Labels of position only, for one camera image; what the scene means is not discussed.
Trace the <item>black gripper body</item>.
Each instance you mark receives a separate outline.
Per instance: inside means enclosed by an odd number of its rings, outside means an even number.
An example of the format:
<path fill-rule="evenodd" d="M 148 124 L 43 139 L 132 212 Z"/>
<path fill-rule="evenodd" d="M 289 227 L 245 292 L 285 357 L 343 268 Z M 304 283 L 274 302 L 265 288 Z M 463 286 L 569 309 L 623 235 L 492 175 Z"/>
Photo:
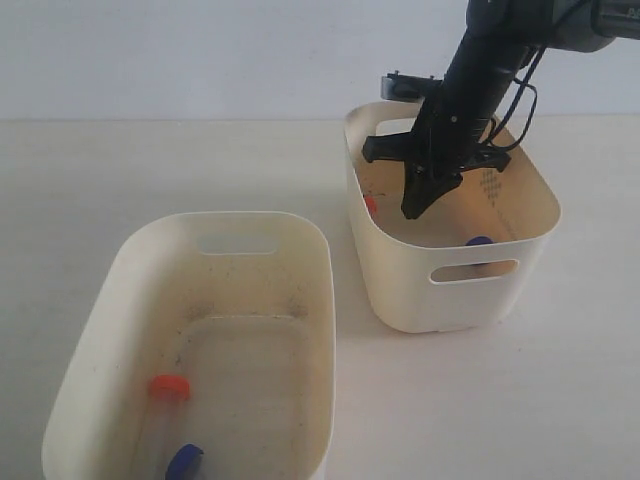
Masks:
<path fill-rule="evenodd" d="M 435 181 L 476 169 L 503 172 L 509 165 L 509 154 L 480 142 L 487 118 L 468 119 L 451 112 L 435 96 L 418 107 L 409 130 L 366 138 L 362 155 L 368 163 L 401 163 L 407 181 Z"/>

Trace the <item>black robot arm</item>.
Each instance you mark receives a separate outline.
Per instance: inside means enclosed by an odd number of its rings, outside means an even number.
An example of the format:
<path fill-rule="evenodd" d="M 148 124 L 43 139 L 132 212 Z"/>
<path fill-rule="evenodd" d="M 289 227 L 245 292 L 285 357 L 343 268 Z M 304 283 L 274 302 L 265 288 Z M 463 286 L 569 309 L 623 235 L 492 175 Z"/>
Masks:
<path fill-rule="evenodd" d="M 362 148 L 366 162 L 404 166 L 401 211 L 419 218 L 456 189 L 467 171 L 503 171 L 510 151 L 498 145 L 511 111 L 494 114 L 512 84 L 531 89 L 531 77 L 549 49 L 591 53 L 617 38 L 639 36 L 636 1 L 471 1 L 466 30 L 441 79 L 389 73 L 381 79 L 385 100 L 417 103 L 410 130 L 373 135 Z"/>

